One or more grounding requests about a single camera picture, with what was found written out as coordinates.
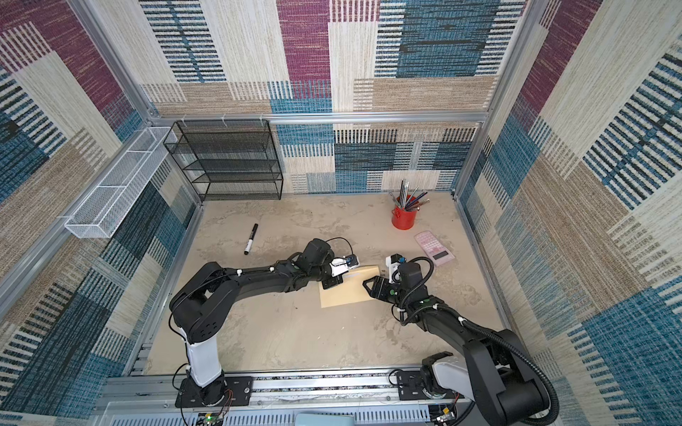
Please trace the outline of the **tan manila envelope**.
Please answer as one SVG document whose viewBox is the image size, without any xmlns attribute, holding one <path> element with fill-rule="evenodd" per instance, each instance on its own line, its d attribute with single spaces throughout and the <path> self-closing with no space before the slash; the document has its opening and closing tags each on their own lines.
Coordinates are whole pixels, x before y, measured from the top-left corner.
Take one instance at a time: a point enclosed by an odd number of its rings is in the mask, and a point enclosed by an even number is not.
<svg viewBox="0 0 682 426">
<path fill-rule="evenodd" d="M 351 305 L 371 300 L 362 284 L 378 275 L 380 275 L 379 266 L 360 266 L 345 273 L 342 276 L 343 282 L 339 285 L 330 289 L 320 288 L 321 308 Z"/>
</svg>

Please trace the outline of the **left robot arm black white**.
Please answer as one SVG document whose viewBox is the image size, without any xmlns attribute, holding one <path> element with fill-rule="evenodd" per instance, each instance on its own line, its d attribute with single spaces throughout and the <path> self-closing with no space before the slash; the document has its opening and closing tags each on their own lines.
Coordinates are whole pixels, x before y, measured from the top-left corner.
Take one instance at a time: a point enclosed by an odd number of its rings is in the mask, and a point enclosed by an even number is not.
<svg viewBox="0 0 682 426">
<path fill-rule="evenodd" d="M 170 329 L 186 348 L 188 380 L 200 392 L 223 392 L 224 370 L 218 359 L 217 335 L 233 305 L 265 294 L 299 291 L 309 282 L 325 289 L 343 282 L 359 265 L 354 252 L 341 257 L 329 241 L 318 238 L 271 266 L 228 268 L 209 262 L 170 300 Z"/>
</svg>

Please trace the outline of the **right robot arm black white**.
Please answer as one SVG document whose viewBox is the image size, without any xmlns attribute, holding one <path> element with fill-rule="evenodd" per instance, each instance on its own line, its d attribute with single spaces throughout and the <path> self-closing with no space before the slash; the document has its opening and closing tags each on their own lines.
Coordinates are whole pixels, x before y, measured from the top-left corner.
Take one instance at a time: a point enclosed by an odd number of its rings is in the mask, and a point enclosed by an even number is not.
<svg viewBox="0 0 682 426">
<path fill-rule="evenodd" d="M 553 424 L 559 396 L 520 339 L 509 329 L 485 328 L 430 294 L 426 284 L 434 271 L 429 257 L 415 257 L 388 276 L 362 282 L 371 298 L 392 306 L 401 325 L 417 325 L 464 357 L 463 367 L 448 367 L 447 353 L 428 360 L 422 367 L 426 392 L 464 395 L 490 425 Z"/>
</svg>

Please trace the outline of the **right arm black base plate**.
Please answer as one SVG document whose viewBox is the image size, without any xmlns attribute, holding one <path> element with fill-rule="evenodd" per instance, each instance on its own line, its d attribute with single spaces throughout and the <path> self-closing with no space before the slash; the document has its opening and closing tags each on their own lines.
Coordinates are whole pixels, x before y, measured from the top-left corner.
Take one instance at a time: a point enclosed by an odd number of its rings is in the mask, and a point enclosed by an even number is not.
<svg viewBox="0 0 682 426">
<path fill-rule="evenodd" d="M 456 394 L 448 390 L 447 392 L 440 392 L 439 390 L 429 390 L 426 385 L 426 380 L 423 378 L 420 371 L 408 371 L 399 369 L 391 374 L 390 382 L 395 385 L 398 390 L 399 400 L 414 401 L 426 399 L 454 399 Z"/>
</svg>

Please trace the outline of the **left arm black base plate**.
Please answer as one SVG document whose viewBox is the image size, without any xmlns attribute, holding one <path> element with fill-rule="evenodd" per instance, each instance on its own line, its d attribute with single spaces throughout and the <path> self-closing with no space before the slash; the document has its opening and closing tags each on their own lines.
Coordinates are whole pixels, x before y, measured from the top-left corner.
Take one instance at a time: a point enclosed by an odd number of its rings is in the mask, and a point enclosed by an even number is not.
<svg viewBox="0 0 682 426">
<path fill-rule="evenodd" d="M 180 385 L 174 406 L 175 408 L 248 406 L 253 382 L 252 376 L 219 377 L 202 388 L 188 377 Z"/>
</svg>

